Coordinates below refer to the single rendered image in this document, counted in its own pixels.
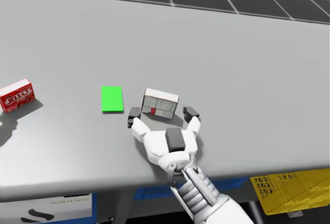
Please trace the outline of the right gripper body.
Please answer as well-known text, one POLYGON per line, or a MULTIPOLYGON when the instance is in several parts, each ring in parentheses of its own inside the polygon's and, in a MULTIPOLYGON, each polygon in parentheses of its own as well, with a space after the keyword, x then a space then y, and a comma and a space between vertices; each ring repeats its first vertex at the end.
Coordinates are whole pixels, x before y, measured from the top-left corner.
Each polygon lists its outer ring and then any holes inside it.
POLYGON ((142 138, 149 161, 163 170, 176 165, 182 170, 193 161, 198 147, 191 130, 168 128, 164 131, 150 131, 142 138))

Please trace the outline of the green pad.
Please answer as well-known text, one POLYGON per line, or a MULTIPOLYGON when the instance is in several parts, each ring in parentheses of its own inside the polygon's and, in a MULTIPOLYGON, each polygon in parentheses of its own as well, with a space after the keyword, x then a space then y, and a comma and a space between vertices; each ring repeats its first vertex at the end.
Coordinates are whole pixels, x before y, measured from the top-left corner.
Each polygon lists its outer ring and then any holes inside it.
POLYGON ((118 86, 101 87, 102 112, 123 112, 122 88, 118 86))

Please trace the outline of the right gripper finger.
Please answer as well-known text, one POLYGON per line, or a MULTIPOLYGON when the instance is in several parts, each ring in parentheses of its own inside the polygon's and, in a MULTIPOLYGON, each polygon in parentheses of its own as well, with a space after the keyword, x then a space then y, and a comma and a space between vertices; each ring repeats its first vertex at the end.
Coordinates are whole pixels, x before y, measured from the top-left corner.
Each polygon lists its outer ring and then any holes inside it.
POLYGON ((141 109, 139 107, 132 107, 128 114, 127 126, 131 129, 133 136, 139 141, 143 142, 144 137, 151 131, 150 128, 140 119, 141 109))
POLYGON ((188 124, 187 130, 192 131, 197 136, 201 127, 199 113, 192 107, 183 107, 183 114, 184 120, 188 124))

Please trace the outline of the white box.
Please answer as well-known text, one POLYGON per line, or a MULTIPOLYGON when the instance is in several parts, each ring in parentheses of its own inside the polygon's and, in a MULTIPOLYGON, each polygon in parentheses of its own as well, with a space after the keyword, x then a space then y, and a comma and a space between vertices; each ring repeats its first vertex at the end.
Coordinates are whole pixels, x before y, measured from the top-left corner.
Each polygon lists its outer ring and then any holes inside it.
POLYGON ((93 194, 0 203, 0 224, 96 224, 93 194))

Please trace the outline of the yellow box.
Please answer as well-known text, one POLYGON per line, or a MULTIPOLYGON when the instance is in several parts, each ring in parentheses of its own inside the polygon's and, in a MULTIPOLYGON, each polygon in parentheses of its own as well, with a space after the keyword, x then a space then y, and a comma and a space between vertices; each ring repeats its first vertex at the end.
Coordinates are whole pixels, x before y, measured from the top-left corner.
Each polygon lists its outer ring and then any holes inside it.
POLYGON ((250 177, 266 215, 330 205, 330 168, 250 177))

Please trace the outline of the blue box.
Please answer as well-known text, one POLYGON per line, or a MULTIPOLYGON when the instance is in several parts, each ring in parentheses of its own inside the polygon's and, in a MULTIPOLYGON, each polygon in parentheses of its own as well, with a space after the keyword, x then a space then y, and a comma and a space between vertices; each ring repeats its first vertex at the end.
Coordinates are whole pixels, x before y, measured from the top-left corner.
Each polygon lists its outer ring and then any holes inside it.
MULTIPOLYGON (((240 177, 233 179, 212 180, 212 183, 219 191, 240 188, 249 179, 249 177, 240 177)), ((163 198, 173 196, 168 185, 142 187, 135 191, 134 200, 145 200, 153 198, 163 198)))

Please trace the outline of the red and white carton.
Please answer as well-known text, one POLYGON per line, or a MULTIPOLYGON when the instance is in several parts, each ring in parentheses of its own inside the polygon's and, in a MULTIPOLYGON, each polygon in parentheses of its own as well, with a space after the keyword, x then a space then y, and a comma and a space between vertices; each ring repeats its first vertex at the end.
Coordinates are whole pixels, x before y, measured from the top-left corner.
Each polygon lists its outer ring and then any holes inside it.
POLYGON ((178 95, 146 88, 143 95, 141 112, 172 119, 178 102, 178 95))

